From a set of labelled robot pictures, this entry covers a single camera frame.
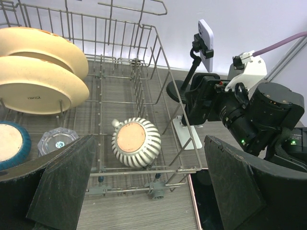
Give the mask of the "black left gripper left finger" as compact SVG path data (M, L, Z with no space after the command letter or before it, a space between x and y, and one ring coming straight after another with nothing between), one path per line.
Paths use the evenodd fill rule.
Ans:
M86 135L43 157L0 172L2 230L75 230L96 138Z

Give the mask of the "black phone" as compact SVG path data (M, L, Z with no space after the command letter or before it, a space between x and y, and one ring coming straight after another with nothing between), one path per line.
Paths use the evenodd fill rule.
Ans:
M191 126L202 125L207 120L213 97L216 94L214 86L219 82L218 74L194 74L190 90L185 93L185 112Z

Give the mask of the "white folding phone stand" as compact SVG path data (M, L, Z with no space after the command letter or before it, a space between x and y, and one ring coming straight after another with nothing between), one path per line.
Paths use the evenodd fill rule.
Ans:
M190 139L191 135L189 132L189 129L187 126L184 126L181 122L182 116L178 115L176 116L173 120L173 126L174 129L176 131L177 137L179 139L180 145L181 147L184 147L185 144L188 142L188 140ZM194 126L190 127L192 135L193 135L193 139L196 145L196 149L201 149L202 148L202 142L199 138L199 135L197 134L197 131L195 129Z

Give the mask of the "pink case phone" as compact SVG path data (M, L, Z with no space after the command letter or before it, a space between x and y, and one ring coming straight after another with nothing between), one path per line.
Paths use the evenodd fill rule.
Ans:
M188 176L189 189L194 208L197 229L222 230L223 224L209 170L202 170Z

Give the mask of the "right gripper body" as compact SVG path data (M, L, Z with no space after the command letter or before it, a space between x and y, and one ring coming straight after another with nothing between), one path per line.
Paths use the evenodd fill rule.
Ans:
M240 84L235 85L234 91L225 91L229 80L222 80L214 86L216 94L213 97L206 121L222 121L224 125L237 125L240 122ZM187 115L184 124L189 124Z

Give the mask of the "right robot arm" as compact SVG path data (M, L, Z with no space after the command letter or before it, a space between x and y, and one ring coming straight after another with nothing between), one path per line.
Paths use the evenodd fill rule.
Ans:
M201 230L304 230L307 227L307 129L297 127L304 98L277 83L196 74L184 123L220 121L239 148L206 136L207 167L189 177Z

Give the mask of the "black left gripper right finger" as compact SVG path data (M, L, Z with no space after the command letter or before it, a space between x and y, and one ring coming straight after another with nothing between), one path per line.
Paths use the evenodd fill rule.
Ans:
M307 174L207 135L204 150L226 230L305 230Z

